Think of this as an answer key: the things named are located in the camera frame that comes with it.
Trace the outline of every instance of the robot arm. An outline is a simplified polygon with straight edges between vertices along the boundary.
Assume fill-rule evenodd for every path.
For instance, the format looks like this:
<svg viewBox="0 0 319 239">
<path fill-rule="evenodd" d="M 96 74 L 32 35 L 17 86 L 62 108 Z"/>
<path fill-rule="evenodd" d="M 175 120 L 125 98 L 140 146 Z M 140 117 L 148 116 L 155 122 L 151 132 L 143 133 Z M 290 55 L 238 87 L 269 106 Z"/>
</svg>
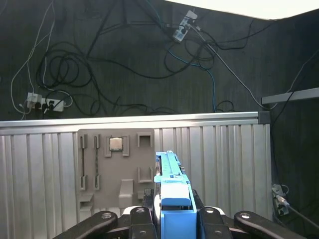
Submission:
<svg viewBox="0 0 319 239">
<path fill-rule="evenodd" d="M 157 153 L 156 173 L 141 207 L 120 218 L 96 213 L 55 239 L 304 239 L 253 212 L 231 219 L 205 207 L 172 151 Z"/>
</svg>

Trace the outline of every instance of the connector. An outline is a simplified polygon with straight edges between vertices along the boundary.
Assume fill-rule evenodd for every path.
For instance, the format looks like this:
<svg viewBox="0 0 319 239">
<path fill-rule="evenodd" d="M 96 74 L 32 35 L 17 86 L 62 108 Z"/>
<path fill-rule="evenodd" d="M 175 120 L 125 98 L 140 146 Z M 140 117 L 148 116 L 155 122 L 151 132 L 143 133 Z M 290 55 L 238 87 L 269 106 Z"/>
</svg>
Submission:
<svg viewBox="0 0 319 239">
<path fill-rule="evenodd" d="M 287 200 L 286 200 L 285 198 L 283 198 L 282 196 L 277 195 L 277 196 L 276 196 L 276 199 L 278 200 L 278 202 L 279 202 L 281 205 L 283 205 L 283 206 L 285 206 L 285 207 L 290 206 L 290 204 L 287 202 Z"/>
<path fill-rule="evenodd" d="M 283 216 L 289 214 L 289 210 L 286 207 L 288 202 L 284 198 L 286 194 L 283 192 L 281 185 L 274 184 L 272 186 L 272 192 L 273 192 L 273 202 L 274 202 L 274 208 L 277 210 L 278 215 Z"/>
</svg>

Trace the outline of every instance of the white cable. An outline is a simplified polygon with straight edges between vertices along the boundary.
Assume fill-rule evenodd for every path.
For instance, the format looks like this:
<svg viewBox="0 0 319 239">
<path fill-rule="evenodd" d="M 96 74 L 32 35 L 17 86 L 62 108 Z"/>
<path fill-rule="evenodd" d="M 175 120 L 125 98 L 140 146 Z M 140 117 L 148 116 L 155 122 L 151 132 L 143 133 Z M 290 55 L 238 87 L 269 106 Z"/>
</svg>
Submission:
<svg viewBox="0 0 319 239">
<path fill-rule="evenodd" d="M 30 55 L 29 55 L 29 60 L 31 59 L 31 57 L 33 56 L 33 53 L 34 53 L 34 50 L 35 50 L 35 46 L 38 42 L 38 38 L 39 38 L 39 35 L 40 35 L 40 32 L 41 32 L 41 29 L 42 29 L 42 26 L 43 26 L 43 23 L 44 23 L 44 20 L 45 20 L 45 17 L 50 9 L 50 7 L 53 6 L 53 0 L 52 2 L 50 3 L 50 5 L 48 6 L 48 8 L 46 9 L 45 13 L 44 13 L 44 16 L 43 16 L 43 19 L 42 19 L 42 22 L 41 22 L 41 25 L 39 27 L 39 30 L 38 30 L 38 34 L 36 36 L 36 39 L 35 39 L 35 43 L 34 43 L 34 47 L 33 47 L 33 50 L 31 50 L 30 52 Z M 28 75 L 29 75 L 29 81 L 30 81 L 30 84 L 32 86 L 32 93 L 34 93 L 34 87 L 33 87 L 33 83 L 32 83 L 32 80 L 31 80 L 31 74 L 30 74 L 30 68 L 29 68 L 29 60 L 27 62 L 27 68 L 28 68 Z"/>
<path fill-rule="evenodd" d="M 47 38 L 49 36 L 49 34 L 45 35 L 38 43 L 35 47 L 37 47 L 45 38 Z M 28 58 L 25 63 L 20 67 L 20 69 L 16 72 L 16 74 L 13 76 L 12 80 L 11 80 L 11 88 L 10 88 L 10 95 L 11 95 L 11 101 L 12 101 L 12 105 L 14 107 L 14 109 L 16 111 L 18 111 L 19 113 L 23 114 L 24 112 L 21 112 L 20 110 L 17 109 L 17 107 L 15 106 L 14 104 L 14 99 L 13 99 L 13 95 L 12 95 L 12 89 L 13 89 L 13 83 L 14 83 L 14 80 L 16 79 L 17 75 L 20 73 L 20 71 L 25 67 L 25 65 L 28 63 L 30 59 Z"/>
<path fill-rule="evenodd" d="M 8 0 L 5 0 L 5 3 L 4 3 L 4 5 L 3 5 L 3 8 L 2 8 L 1 11 L 0 11 L 0 16 L 1 16 L 1 14 L 4 12 L 4 10 L 5 10 L 5 8 L 6 8 L 7 5 L 8 5 Z"/>
<path fill-rule="evenodd" d="M 30 99 L 30 98 L 32 98 L 32 97 L 33 97 L 33 95 L 30 96 L 30 97 L 28 97 L 28 98 L 26 98 L 26 100 L 24 101 L 23 105 L 22 105 L 22 104 L 19 104 L 19 106 L 23 108 L 23 116 L 22 116 L 22 118 L 21 118 L 20 120 L 23 120 L 23 118 L 25 119 L 25 118 L 26 118 L 26 115 L 28 115 L 29 113 L 31 113 L 32 106 L 29 106 L 29 112 L 26 113 L 25 110 L 24 110 L 24 105 L 25 105 L 25 103 L 27 102 L 27 100 Z"/>
<path fill-rule="evenodd" d="M 197 32 L 197 34 L 200 36 L 200 38 L 206 42 L 205 38 L 197 31 L 197 29 L 195 27 L 193 27 L 191 24 L 189 24 L 189 26 L 191 28 L 193 28 L 194 31 Z M 207 44 L 208 47 L 216 54 L 216 56 L 219 58 L 219 60 L 221 60 L 221 62 L 226 66 L 226 68 L 234 75 L 234 77 L 239 81 L 239 83 L 249 92 L 249 94 L 251 95 L 251 97 L 253 98 L 253 100 L 256 102 L 257 105 L 259 105 L 261 108 L 263 109 L 266 109 L 266 110 L 272 110 L 275 106 L 273 106 L 272 108 L 267 108 L 267 107 L 264 107 L 262 104 L 260 104 L 255 96 L 253 95 L 253 93 L 251 92 L 251 90 L 245 85 L 244 82 L 242 82 L 239 77 L 235 74 L 235 72 L 233 72 L 232 69 L 230 69 L 230 67 L 227 65 L 227 63 L 223 60 L 223 58 L 221 58 L 221 56 L 215 51 L 214 48 L 212 48 L 209 44 Z"/>
<path fill-rule="evenodd" d="M 197 32 L 197 34 L 200 36 L 200 38 L 206 42 L 205 38 L 197 31 L 197 29 L 195 27 L 193 27 L 191 24 L 189 24 L 189 26 Z M 275 104 L 274 106 L 272 106 L 271 108 L 267 108 L 267 107 L 264 107 L 262 104 L 260 104 L 256 98 L 254 97 L 253 93 L 251 92 L 251 90 L 245 85 L 245 83 L 243 83 L 239 77 L 230 69 L 230 67 L 227 65 L 227 63 L 221 58 L 221 56 L 214 50 L 214 48 L 212 48 L 209 44 L 207 44 L 208 47 L 216 54 L 216 56 L 222 61 L 222 63 L 224 63 L 224 65 L 226 66 L 226 68 L 235 76 L 235 78 L 239 81 L 239 83 L 249 92 L 249 94 L 251 95 L 251 97 L 253 98 L 253 100 L 256 102 L 257 105 L 259 105 L 260 107 L 262 107 L 263 109 L 266 109 L 266 110 L 272 110 L 273 108 L 275 108 L 278 104 Z M 319 52 L 319 49 L 301 66 L 299 72 L 297 73 L 294 81 L 292 82 L 290 88 L 287 90 L 286 93 L 288 93 L 294 86 L 296 80 L 298 79 L 301 71 L 304 69 L 304 66 L 310 62 Z"/>
<path fill-rule="evenodd" d="M 49 49 L 50 41 L 51 41 L 51 36 L 52 36 L 52 31 L 53 31 L 53 28 L 54 28 L 54 25 L 55 25 L 55 9 L 54 9 L 54 4 L 52 4 L 52 11 L 53 11 L 53 23 L 52 23 L 52 25 L 51 25 L 51 30 L 50 30 L 50 33 L 49 33 L 48 44 L 47 44 L 47 46 L 46 46 L 46 51 L 45 51 L 45 52 L 47 52 L 48 49 Z M 49 91 L 55 91 L 54 89 L 51 89 L 51 88 L 48 88 L 48 87 L 45 86 L 46 68 L 47 68 L 47 56 L 45 56 L 45 58 L 44 58 L 44 72 L 43 72 L 42 82 L 43 82 L 43 86 L 44 86 L 47 90 L 49 90 Z M 58 90 L 57 92 L 64 93 L 64 94 L 66 94 L 67 96 L 70 97 L 71 103 L 68 104 L 68 105 L 65 105 L 65 106 L 64 106 L 65 108 L 68 108 L 68 107 L 70 107 L 70 106 L 73 104 L 73 98 L 72 98 L 72 96 L 71 96 L 69 93 L 67 93 L 67 92 L 65 92 L 65 91 L 62 91 L 62 90 Z"/>
<path fill-rule="evenodd" d="M 52 31 L 53 31 L 53 28 L 54 28 L 54 25 L 55 25 L 55 11 L 54 11 L 53 2 L 54 2 L 54 0 L 52 0 L 52 2 L 50 3 L 50 5 L 48 6 L 48 8 L 46 9 L 46 11 L 45 11 L 45 13 L 44 13 L 44 16 L 43 16 L 43 19 L 42 19 L 40 28 L 39 28 L 39 30 L 38 30 L 35 43 L 34 43 L 34 47 L 31 49 L 28 59 L 27 59 L 26 62 L 21 66 L 21 68 L 17 71 L 17 73 L 14 75 L 14 77 L 12 78 L 12 81 L 11 81 L 10 94 L 11 94 L 12 105 L 13 105 L 14 109 L 15 109 L 17 112 L 19 112 L 19 113 L 21 113 L 21 114 L 23 114 L 23 115 L 25 115 L 25 112 L 20 111 L 20 110 L 15 106 L 15 103 L 14 103 L 14 99 L 13 99 L 13 95 L 12 95 L 13 83 L 14 83 L 14 80 L 15 80 L 15 78 L 17 77 L 17 75 L 20 73 L 20 71 L 25 67 L 25 65 L 27 65 L 29 81 L 30 81 L 30 84 L 31 84 L 31 86 L 32 86 L 32 93 L 34 93 L 34 87 L 33 87 L 33 83 L 32 83 L 32 80 L 31 80 L 31 74 L 30 74 L 30 69 L 29 69 L 29 61 L 30 61 L 30 59 L 32 58 L 33 53 L 34 53 L 36 47 L 37 47 L 47 36 L 49 36 L 49 40 L 48 40 L 48 44 L 47 44 L 46 51 L 47 51 L 48 48 L 49 48 L 50 40 L 51 40 L 51 36 L 52 36 Z M 54 14 L 54 20 L 53 20 L 53 23 L 52 23 L 52 25 L 51 25 L 50 32 L 49 32 L 44 38 L 42 38 L 42 39 L 38 42 L 39 35 L 40 35 L 40 32 L 41 32 L 41 29 L 42 29 L 42 26 L 43 26 L 45 17 L 46 17 L 46 15 L 47 15 L 47 13 L 48 13 L 50 7 L 52 7 L 53 14 Z M 69 95 L 69 94 L 68 94 L 67 92 L 65 92 L 65 91 L 59 91 L 59 92 L 62 92 L 62 93 L 64 93 L 64 94 L 66 94 L 66 95 Z M 71 98 L 71 103 L 70 103 L 69 105 L 65 106 L 65 107 L 70 107 L 70 106 L 73 104 L 73 99 L 72 99 L 71 96 L 70 96 L 70 98 Z"/>
<path fill-rule="evenodd" d="M 302 65 L 302 67 L 300 68 L 298 74 L 296 75 L 296 77 L 295 77 L 293 83 L 291 84 L 290 88 L 287 90 L 286 93 L 288 93 L 289 91 L 291 91 L 291 89 L 293 88 L 293 86 L 294 86 L 296 80 L 298 79 L 298 77 L 299 77 L 301 71 L 304 69 L 304 66 L 305 66 L 308 62 L 310 62 L 310 61 L 318 54 L 318 52 L 319 52 L 319 49 L 318 49 L 317 51 L 315 51 L 314 54 Z"/>
</svg>

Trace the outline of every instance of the corrugated metal wall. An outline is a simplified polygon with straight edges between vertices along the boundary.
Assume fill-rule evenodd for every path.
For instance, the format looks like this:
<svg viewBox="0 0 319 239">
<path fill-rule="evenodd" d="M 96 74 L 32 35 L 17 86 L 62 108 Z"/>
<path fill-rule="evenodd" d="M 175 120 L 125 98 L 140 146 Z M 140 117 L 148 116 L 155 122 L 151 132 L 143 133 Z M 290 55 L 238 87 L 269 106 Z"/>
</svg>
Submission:
<svg viewBox="0 0 319 239">
<path fill-rule="evenodd" d="M 203 202 L 232 216 L 271 218 L 269 125 L 155 129 L 155 150 L 173 150 Z M 79 220 L 77 133 L 0 136 L 0 238 L 52 238 Z"/>
</svg>

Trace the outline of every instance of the blue object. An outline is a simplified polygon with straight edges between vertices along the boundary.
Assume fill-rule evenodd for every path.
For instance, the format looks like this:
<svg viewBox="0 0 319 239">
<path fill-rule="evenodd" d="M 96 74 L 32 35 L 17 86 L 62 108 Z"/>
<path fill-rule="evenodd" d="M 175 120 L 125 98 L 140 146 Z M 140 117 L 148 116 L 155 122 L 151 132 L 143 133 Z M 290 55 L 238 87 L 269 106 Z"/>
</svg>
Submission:
<svg viewBox="0 0 319 239">
<path fill-rule="evenodd" d="M 190 181 L 181 171 L 177 155 L 172 151 L 157 152 L 156 161 L 161 164 L 161 175 L 154 177 L 154 182 L 160 183 L 161 238 L 196 239 L 197 209 Z"/>
</svg>

